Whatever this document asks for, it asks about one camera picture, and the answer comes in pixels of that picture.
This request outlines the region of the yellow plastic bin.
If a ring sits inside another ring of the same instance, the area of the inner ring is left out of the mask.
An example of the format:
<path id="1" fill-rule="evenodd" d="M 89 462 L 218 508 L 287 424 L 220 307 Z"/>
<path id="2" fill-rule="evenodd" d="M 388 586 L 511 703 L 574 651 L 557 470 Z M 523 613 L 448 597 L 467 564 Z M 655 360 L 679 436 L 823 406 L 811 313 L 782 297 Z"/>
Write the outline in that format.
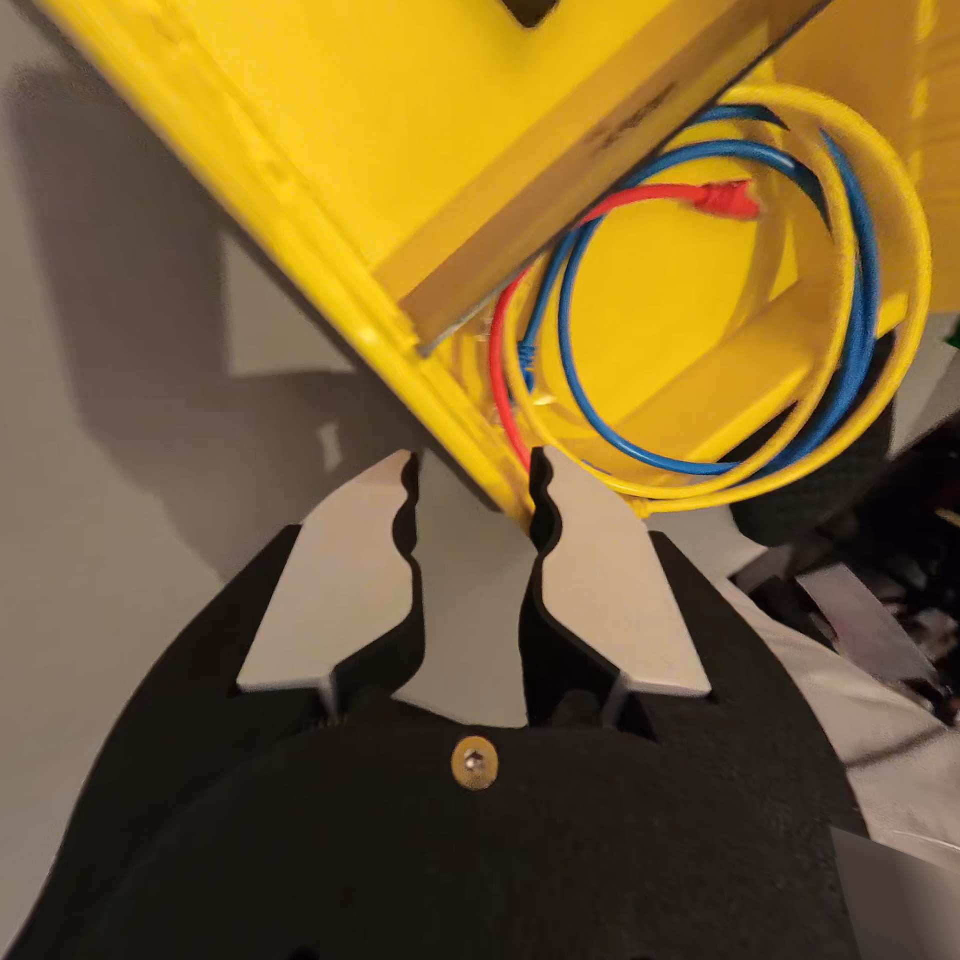
<path id="1" fill-rule="evenodd" d="M 438 210 L 433 78 L 522 23 L 505 2 L 36 2 L 472 480 L 527 522 L 515 455 L 376 277 Z M 958 2 L 841 2 L 786 39 L 787 79 L 893 138 L 934 251 L 931 310 L 958 311 Z"/>

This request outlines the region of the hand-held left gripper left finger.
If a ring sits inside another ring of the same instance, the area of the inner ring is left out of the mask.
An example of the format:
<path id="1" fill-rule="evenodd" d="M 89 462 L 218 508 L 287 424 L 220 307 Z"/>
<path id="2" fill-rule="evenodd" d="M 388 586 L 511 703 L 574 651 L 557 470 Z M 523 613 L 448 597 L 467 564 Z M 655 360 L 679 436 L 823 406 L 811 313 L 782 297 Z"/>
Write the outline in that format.
<path id="1" fill-rule="evenodd" d="M 245 692 L 392 693 L 425 656 L 418 457 L 398 450 L 304 518 L 236 678 Z"/>

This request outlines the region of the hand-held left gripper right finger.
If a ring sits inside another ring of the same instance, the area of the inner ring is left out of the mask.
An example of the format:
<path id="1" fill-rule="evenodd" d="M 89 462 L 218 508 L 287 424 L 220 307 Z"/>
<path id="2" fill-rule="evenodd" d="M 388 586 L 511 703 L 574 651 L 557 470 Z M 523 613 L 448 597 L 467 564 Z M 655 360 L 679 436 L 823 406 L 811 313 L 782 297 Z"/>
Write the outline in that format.
<path id="1" fill-rule="evenodd" d="M 531 454 L 534 599 L 627 690 L 705 698 L 711 691 L 645 522 L 557 447 Z"/>

